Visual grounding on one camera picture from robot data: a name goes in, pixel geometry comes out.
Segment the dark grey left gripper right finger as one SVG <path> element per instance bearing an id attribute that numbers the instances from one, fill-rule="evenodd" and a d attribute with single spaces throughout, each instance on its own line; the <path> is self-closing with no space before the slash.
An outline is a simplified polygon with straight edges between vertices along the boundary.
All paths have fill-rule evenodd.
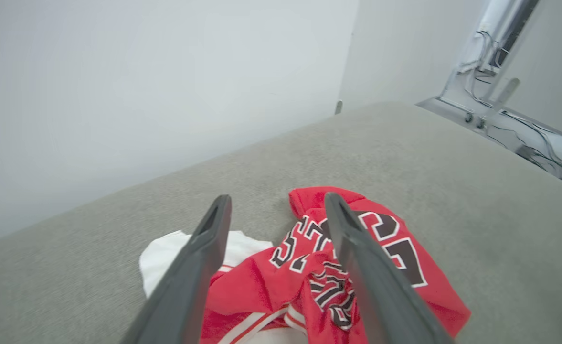
<path id="1" fill-rule="evenodd" d="M 324 204 L 334 251 L 354 286 L 368 344 L 455 344 L 344 199 L 327 193 Z"/>

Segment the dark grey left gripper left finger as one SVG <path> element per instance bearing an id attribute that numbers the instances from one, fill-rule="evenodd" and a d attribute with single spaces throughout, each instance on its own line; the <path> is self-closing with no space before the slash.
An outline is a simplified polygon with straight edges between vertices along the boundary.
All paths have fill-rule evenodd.
<path id="1" fill-rule="evenodd" d="M 199 344 L 207 293 L 221 268 L 232 199 L 218 196 L 144 303 L 121 344 Z"/>

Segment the red and white basketball jersey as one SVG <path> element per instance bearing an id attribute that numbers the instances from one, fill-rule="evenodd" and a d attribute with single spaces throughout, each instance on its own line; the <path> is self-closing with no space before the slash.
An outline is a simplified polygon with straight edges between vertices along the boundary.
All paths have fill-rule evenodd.
<path id="1" fill-rule="evenodd" d="M 339 194 L 453 338 L 471 311 L 405 222 L 366 196 L 335 187 L 295 189 L 297 218 L 278 246 L 229 231 L 207 293 L 199 344 L 368 344 L 348 272 L 336 257 L 325 195 Z M 191 235 L 154 240 L 140 257 L 147 298 Z"/>

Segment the grey fabric sofa cushion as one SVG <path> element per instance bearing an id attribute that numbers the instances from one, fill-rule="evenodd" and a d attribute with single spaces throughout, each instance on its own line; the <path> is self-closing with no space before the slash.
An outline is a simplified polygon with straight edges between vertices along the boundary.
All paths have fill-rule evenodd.
<path id="1" fill-rule="evenodd" d="M 232 229 L 278 240 L 289 192 L 334 186 L 406 221 L 472 311 L 463 344 L 562 344 L 562 181 L 477 133 L 385 102 L 111 194 L 0 239 L 0 344 L 118 344 L 138 258 L 220 194 Z"/>

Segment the grey metal frame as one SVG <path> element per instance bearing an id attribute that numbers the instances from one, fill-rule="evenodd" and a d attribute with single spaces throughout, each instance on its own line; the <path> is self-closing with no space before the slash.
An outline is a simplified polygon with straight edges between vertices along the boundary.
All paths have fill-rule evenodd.
<path id="1" fill-rule="evenodd" d="M 481 75 L 455 70 L 421 106 L 562 180 L 562 0 L 536 0 L 501 69 Z"/>

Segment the white vertical duct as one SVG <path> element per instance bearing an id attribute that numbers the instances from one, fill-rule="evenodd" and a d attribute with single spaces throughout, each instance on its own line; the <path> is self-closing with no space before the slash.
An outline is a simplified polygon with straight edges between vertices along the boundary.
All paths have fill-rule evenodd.
<path id="1" fill-rule="evenodd" d="M 475 55 L 482 48 L 484 39 L 479 31 L 488 32 L 495 42 L 501 41 L 503 26 L 516 2 L 517 0 L 488 0 L 488 6 L 471 37 L 468 55 Z"/>

